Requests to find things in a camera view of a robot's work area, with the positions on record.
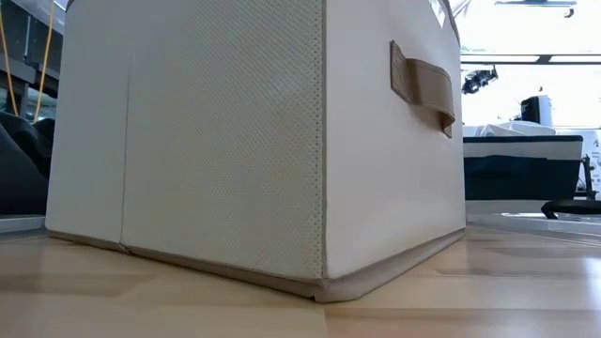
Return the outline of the black ceiling device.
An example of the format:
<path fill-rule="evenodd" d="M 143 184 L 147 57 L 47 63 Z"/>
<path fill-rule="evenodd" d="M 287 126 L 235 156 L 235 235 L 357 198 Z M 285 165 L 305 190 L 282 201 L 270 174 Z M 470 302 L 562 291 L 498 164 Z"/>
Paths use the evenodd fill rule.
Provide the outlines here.
<path fill-rule="evenodd" d="M 475 94 L 481 88 L 490 85 L 492 82 L 499 79 L 499 74 L 496 67 L 492 69 L 478 69 L 470 72 L 464 77 L 464 83 L 461 87 L 461 92 L 464 95 Z"/>

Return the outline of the black and white box device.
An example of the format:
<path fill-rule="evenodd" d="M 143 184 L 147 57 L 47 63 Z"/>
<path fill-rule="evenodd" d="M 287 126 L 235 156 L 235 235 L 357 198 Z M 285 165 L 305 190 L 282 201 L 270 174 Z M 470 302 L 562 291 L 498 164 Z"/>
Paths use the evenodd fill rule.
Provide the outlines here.
<path fill-rule="evenodd" d="M 553 126 L 552 104 L 548 95 L 529 97 L 521 102 L 521 120 Z"/>

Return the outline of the navy fabric storage bin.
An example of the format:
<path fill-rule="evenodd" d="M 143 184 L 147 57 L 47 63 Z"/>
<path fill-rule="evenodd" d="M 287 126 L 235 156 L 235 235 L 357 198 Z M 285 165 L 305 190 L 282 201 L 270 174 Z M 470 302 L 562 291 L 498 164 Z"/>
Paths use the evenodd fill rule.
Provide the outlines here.
<path fill-rule="evenodd" d="M 572 199 L 582 145 L 580 135 L 465 137 L 466 199 Z"/>

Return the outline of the white shirt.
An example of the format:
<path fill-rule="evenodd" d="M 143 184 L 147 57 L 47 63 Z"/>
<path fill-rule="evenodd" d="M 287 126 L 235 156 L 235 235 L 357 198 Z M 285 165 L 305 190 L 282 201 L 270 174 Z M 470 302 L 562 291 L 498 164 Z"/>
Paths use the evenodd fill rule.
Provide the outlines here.
<path fill-rule="evenodd" d="M 553 128 L 529 121 L 488 124 L 479 131 L 479 135 L 483 137 L 553 136 L 555 134 L 556 131 Z"/>

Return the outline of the beige fabric storage bin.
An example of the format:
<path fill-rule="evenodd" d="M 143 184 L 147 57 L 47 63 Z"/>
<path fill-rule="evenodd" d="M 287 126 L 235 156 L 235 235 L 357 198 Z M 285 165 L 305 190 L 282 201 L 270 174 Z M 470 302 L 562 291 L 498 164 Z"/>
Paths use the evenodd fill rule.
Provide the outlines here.
<path fill-rule="evenodd" d="M 69 0 L 46 227 L 355 300 L 466 227 L 450 0 Z"/>

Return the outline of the black garment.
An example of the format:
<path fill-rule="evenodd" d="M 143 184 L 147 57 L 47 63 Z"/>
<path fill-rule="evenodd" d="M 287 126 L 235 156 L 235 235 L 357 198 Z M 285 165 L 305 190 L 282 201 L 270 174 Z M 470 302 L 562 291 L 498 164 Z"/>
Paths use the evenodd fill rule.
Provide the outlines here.
<path fill-rule="evenodd" d="M 35 124 L 0 112 L 0 215 L 45 215 L 52 139 Z"/>

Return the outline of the white printed sign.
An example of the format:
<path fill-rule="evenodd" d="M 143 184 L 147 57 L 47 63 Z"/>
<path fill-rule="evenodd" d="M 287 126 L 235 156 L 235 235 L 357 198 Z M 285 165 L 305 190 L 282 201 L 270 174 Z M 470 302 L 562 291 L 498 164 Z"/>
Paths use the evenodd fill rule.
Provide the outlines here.
<path fill-rule="evenodd" d="M 582 153 L 589 158 L 593 190 L 601 193 L 601 130 L 584 131 Z"/>

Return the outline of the black clamp post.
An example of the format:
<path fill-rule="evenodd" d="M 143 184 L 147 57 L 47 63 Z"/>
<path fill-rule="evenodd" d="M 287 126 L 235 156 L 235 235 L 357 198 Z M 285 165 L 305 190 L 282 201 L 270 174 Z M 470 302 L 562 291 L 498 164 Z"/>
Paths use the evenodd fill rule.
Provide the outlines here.
<path fill-rule="evenodd" d="M 581 160 L 581 165 L 584 173 L 583 187 L 577 186 L 576 197 L 585 197 L 587 200 L 595 200 L 597 191 L 593 188 L 593 167 L 591 158 L 585 155 Z"/>

